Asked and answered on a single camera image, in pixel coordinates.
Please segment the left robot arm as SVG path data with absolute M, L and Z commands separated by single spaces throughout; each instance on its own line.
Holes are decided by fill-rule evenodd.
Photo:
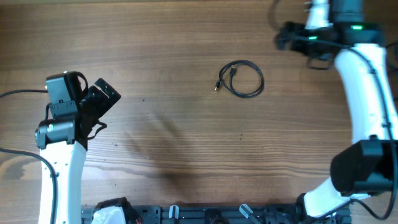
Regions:
M 47 77 L 50 98 L 45 119 L 35 131 L 42 162 L 39 223 L 81 222 L 81 177 L 93 127 L 121 95 L 99 78 L 89 86 L 80 72 Z

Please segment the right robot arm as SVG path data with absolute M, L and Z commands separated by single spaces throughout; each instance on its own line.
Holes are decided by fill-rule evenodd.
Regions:
M 337 154 L 326 181 L 300 196 L 301 221 L 334 217 L 351 203 L 390 193 L 397 198 L 397 111 L 387 78 L 379 25 L 364 20 L 361 1 L 311 0 L 303 24 L 286 22 L 275 41 L 309 60 L 329 61 L 340 75 L 352 125 L 352 144 Z

